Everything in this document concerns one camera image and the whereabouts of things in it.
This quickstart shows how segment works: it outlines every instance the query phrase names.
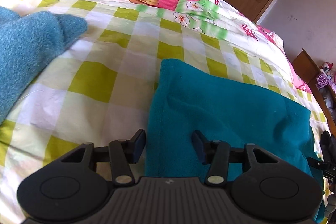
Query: bed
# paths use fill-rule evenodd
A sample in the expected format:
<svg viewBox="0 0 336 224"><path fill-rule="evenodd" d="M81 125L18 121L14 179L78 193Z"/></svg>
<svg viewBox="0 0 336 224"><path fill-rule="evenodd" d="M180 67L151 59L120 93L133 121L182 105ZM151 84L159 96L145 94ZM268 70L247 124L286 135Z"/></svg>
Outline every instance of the bed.
<svg viewBox="0 0 336 224"><path fill-rule="evenodd" d="M311 111L314 150L327 120L297 89L283 41L223 0L0 0L20 15L86 19L88 31L30 84L0 126L0 222L20 223L20 182L78 144L128 139L147 128L161 61L277 92ZM143 165L134 172L143 173ZM325 181L325 197L328 195Z"/></svg>

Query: white flower print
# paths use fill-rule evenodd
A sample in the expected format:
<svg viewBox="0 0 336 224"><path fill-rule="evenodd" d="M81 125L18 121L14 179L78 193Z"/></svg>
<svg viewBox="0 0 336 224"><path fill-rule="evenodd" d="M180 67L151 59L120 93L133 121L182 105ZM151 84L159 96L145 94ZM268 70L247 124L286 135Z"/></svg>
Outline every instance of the white flower print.
<svg viewBox="0 0 336 224"><path fill-rule="evenodd" d="M187 9L191 11L201 12L203 9L196 1L188 1L187 2Z"/></svg>
<svg viewBox="0 0 336 224"><path fill-rule="evenodd" d="M216 23L214 23L213 19L207 18L205 21L208 22L208 23L211 23L213 25L217 25Z"/></svg>
<svg viewBox="0 0 336 224"><path fill-rule="evenodd" d="M173 13L173 15L176 17L175 22L181 23L182 26L187 27L187 24L189 24L190 20L185 14L180 13Z"/></svg>
<svg viewBox="0 0 336 224"><path fill-rule="evenodd" d="M199 32L199 33L203 33L203 30L201 28L193 28L193 31Z"/></svg>

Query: fuzzy blue fabric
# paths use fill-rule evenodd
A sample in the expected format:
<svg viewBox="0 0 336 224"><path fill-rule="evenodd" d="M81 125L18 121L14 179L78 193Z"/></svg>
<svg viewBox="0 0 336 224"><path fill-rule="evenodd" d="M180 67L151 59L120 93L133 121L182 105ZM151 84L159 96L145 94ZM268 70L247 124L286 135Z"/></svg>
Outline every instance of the fuzzy blue fabric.
<svg viewBox="0 0 336 224"><path fill-rule="evenodd" d="M255 143L312 175L323 189L322 172L310 168L314 153L310 111L271 90L204 73L180 60L161 63L159 86L152 100L146 141L146 176L204 177L191 134L232 147ZM242 173L230 164L228 179ZM323 218L322 203L318 220Z"/></svg>
<svg viewBox="0 0 336 224"><path fill-rule="evenodd" d="M87 30L83 18L0 7L0 123L28 84Z"/></svg>

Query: checkered bedsheet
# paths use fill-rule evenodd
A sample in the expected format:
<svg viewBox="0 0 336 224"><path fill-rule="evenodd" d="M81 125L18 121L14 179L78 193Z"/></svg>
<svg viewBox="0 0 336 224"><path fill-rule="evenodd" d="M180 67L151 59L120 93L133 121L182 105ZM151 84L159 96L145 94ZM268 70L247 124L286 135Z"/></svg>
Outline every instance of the checkered bedsheet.
<svg viewBox="0 0 336 224"><path fill-rule="evenodd" d="M16 189L26 176L86 141L95 146L147 128L161 61L177 58L211 75L259 85L311 110L315 151L328 130L315 98L268 60L184 27L143 5L86 0L0 0L21 15L41 10L84 17L88 31L31 83L0 126L0 222L24 215Z"/></svg>

